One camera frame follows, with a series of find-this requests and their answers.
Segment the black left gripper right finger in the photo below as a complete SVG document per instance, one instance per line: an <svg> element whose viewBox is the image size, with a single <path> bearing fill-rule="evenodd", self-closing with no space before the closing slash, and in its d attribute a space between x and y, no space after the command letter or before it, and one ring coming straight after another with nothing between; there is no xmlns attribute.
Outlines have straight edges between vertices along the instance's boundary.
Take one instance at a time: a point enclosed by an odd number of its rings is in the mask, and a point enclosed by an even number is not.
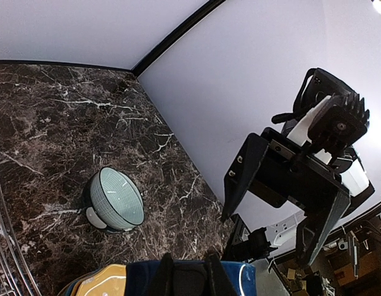
<svg viewBox="0 0 381 296"><path fill-rule="evenodd" d="M236 290L216 253L209 253L206 255L204 267L207 272L207 291L205 292L205 295L237 295Z"/></svg>

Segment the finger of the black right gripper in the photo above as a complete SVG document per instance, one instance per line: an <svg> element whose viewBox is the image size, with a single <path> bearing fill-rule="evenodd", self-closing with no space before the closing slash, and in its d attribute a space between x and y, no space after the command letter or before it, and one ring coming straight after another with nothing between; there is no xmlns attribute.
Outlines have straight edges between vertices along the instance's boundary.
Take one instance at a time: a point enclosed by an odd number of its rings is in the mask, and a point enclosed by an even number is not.
<svg viewBox="0 0 381 296"><path fill-rule="evenodd" d="M348 191L339 191L328 207L309 214L297 226L297 264L311 265L322 249L331 230L350 206Z"/></svg>
<svg viewBox="0 0 381 296"><path fill-rule="evenodd" d="M255 179L269 142L261 136L250 133L234 161L224 176L224 206L221 221L229 219L248 191Z"/></svg>

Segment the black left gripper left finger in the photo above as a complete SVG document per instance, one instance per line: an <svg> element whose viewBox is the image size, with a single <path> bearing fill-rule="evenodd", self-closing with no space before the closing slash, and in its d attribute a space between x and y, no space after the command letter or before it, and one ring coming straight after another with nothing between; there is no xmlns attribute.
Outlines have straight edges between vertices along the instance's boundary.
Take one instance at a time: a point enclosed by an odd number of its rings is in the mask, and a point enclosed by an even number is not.
<svg viewBox="0 0 381 296"><path fill-rule="evenodd" d="M174 262L170 253L164 254L160 260L155 276L149 284L149 295L153 296L175 296L174 275L177 264Z"/></svg>

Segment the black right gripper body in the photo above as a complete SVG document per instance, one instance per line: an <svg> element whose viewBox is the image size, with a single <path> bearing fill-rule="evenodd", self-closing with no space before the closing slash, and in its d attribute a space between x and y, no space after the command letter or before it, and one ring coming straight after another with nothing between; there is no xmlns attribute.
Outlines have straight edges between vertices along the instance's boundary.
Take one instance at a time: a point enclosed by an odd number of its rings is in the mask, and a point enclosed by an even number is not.
<svg viewBox="0 0 381 296"><path fill-rule="evenodd" d="M339 174L272 128L261 138L268 149L248 189L252 194L274 208L289 201L308 215L331 208L344 215L351 198Z"/></svg>

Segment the yellow dotted top plate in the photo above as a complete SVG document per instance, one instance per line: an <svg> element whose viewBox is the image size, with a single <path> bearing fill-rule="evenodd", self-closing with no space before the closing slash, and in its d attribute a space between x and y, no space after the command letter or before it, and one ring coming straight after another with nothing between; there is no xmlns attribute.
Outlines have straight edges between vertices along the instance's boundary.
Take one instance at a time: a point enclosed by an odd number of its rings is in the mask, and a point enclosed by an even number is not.
<svg viewBox="0 0 381 296"><path fill-rule="evenodd" d="M59 295L121 295L126 290L126 266L111 264L88 273L67 285Z"/></svg>

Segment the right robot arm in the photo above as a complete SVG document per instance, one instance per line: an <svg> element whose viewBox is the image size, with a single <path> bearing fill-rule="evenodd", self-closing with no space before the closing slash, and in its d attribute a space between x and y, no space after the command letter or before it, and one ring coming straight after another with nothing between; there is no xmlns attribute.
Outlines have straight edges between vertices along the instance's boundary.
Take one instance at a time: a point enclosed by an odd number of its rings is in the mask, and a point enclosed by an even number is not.
<svg viewBox="0 0 381 296"><path fill-rule="evenodd" d="M296 258L310 265L337 222L373 193L352 147L333 163L307 154L303 147L267 127L250 133L224 176L221 221L232 216L247 192L274 208L291 202L304 211L296 230Z"/></svg>

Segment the metal wire dish rack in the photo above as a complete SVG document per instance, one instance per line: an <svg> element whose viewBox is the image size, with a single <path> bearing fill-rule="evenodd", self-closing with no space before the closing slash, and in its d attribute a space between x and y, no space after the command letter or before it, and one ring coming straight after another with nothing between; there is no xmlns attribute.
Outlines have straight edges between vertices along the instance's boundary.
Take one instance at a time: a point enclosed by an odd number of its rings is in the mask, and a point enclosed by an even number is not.
<svg viewBox="0 0 381 296"><path fill-rule="evenodd" d="M22 253L9 217L0 183L1 295L40 295L39 287Z"/></svg>

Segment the dark blue mug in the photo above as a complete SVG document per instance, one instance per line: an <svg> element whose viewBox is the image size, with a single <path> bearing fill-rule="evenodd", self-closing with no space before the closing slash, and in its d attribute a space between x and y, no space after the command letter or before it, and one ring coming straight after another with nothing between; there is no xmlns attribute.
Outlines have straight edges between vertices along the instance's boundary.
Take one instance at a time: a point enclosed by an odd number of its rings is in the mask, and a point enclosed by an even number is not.
<svg viewBox="0 0 381 296"><path fill-rule="evenodd" d="M174 261L177 270L174 288L177 295L205 295L207 272L204 261ZM256 268L248 263L222 261L237 295L256 295ZM149 295L149 284L160 261L140 261L126 266L125 295Z"/></svg>

